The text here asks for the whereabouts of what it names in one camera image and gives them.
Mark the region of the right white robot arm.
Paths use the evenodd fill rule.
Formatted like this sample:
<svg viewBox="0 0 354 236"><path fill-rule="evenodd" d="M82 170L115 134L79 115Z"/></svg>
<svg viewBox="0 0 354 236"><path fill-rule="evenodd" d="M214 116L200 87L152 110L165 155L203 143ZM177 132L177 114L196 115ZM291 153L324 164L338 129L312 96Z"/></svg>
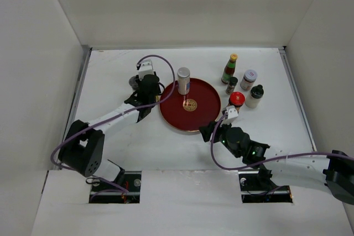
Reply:
<svg viewBox="0 0 354 236"><path fill-rule="evenodd" d="M234 171L257 170L256 181L262 189L274 185L299 186L323 191L343 203L353 204L353 158L342 151L277 152L266 158L270 145L252 140L240 127L210 122L199 131L205 142L221 143L236 159L241 159L243 165L233 167Z"/></svg>

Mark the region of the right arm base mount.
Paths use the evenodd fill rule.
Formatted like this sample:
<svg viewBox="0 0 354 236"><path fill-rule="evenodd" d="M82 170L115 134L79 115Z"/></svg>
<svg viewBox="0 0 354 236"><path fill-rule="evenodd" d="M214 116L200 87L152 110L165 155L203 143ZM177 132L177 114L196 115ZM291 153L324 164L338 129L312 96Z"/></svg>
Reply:
<svg viewBox="0 0 354 236"><path fill-rule="evenodd" d="M278 186L263 165L257 170L238 172L243 203L293 203L289 186Z"/></svg>

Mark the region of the small black cap spice bottle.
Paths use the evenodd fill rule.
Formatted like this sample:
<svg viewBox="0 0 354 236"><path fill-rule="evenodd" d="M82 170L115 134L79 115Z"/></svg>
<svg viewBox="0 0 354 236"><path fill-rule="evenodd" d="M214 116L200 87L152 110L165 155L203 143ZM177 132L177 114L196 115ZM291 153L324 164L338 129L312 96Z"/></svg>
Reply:
<svg viewBox="0 0 354 236"><path fill-rule="evenodd" d="M238 79L236 77L234 77L234 76L230 77L228 84L227 84L227 88L225 90L227 95L231 95L234 92L237 82L238 82Z"/></svg>

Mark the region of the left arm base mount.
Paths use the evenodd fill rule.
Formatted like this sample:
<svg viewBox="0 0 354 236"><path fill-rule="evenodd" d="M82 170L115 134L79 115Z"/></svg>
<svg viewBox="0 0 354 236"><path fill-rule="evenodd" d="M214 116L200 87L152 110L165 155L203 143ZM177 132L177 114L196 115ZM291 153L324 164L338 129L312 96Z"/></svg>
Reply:
<svg viewBox="0 0 354 236"><path fill-rule="evenodd" d="M142 173L126 171L117 164L104 160L93 176L86 179L90 185L91 204L137 204L140 202Z"/></svg>

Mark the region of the jar with red lid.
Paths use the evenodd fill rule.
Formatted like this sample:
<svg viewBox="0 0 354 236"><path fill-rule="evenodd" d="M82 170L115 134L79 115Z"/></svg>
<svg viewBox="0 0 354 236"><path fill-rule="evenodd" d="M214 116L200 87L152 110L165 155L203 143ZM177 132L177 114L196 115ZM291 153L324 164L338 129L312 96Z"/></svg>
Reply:
<svg viewBox="0 0 354 236"><path fill-rule="evenodd" d="M241 92L233 92L230 94L228 99L228 106L234 106L236 111L239 113L240 108L244 105L246 98Z"/></svg>

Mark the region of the jar with silver lid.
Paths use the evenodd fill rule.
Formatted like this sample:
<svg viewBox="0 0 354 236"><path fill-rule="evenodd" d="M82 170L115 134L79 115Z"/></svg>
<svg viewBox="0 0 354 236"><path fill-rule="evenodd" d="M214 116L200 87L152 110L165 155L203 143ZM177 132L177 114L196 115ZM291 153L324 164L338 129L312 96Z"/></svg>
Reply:
<svg viewBox="0 0 354 236"><path fill-rule="evenodd" d="M190 70L187 67L181 67L177 71L178 76L178 92L186 95L190 90Z"/></svg>

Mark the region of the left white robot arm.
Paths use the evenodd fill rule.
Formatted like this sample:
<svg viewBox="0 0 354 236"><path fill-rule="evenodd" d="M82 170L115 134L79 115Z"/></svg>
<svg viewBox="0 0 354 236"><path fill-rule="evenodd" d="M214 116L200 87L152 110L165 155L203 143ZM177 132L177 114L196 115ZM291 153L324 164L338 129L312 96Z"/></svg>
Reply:
<svg viewBox="0 0 354 236"><path fill-rule="evenodd" d="M159 81L156 73L147 74L137 81L137 90L114 111L90 122L74 121L59 150L59 161L84 177L104 179L112 191L120 190L124 169L103 158L105 139L150 114L160 94Z"/></svg>

